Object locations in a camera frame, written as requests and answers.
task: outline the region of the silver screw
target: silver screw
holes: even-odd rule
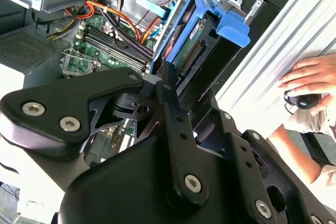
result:
[[[319,220],[319,218],[317,218],[315,215],[312,215],[311,219],[313,220],[313,222],[315,224],[322,224],[322,222]]]
[[[272,217],[271,210],[269,207],[261,200],[256,201],[256,207],[258,209],[258,212],[264,216],[266,219],[270,219]]]
[[[137,80],[139,79],[136,75],[134,75],[134,74],[132,74],[132,73],[128,74],[128,76],[129,76],[131,79],[133,79],[134,81],[137,81]]]
[[[80,128],[80,122],[78,119],[73,118],[72,116],[66,116],[65,118],[61,119],[59,126],[61,126],[64,131],[75,132]]]
[[[172,88],[168,84],[164,84],[163,86],[168,90],[172,90]]]
[[[202,189],[201,182],[194,175],[188,174],[184,179],[185,185],[193,193],[199,193]]]
[[[253,136],[256,140],[260,140],[260,136],[259,136],[257,133],[253,132],[253,133],[252,133],[252,136]]]
[[[22,111],[26,115],[39,116],[39,115],[44,114],[46,109],[43,107],[42,104],[39,104],[37,102],[27,102],[26,104],[22,106]]]
[[[231,120],[231,116],[228,113],[224,112],[224,116],[225,116],[226,119]]]

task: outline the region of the black plastic arm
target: black plastic arm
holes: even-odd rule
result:
[[[336,223],[257,132],[239,133],[211,91],[182,110],[165,64],[163,78],[118,68],[1,100],[1,135],[50,159],[78,157],[98,130],[137,121],[134,146],[69,186],[58,223]]]

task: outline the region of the motherboard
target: motherboard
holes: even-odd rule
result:
[[[134,37],[132,29],[120,26]],[[155,40],[145,45],[153,48]],[[119,67],[129,67],[139,74],[149,73],[150,64],[138,52],[129,48],[100,15],[82,21],[70,49],[64,51],[61,67],[65,76],[81,76]]]

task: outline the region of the computer mouse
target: computer mouse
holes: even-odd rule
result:
[[[285,102],[290,105],[295,105],[302,110],[311,109],[321,101],[321,94],[306,94],[299,95],[297,97],[290,97],[288,96],[288,92],[289,91],[286,91],[283,95]]]

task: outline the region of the person's hand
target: person's hand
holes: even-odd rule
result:
[[[290,97],[305,94],[328,95],[312,108],[317,113],[336,105],[336,54],[306,59],[297,63],[293,71],[279,80],[280,88]]]

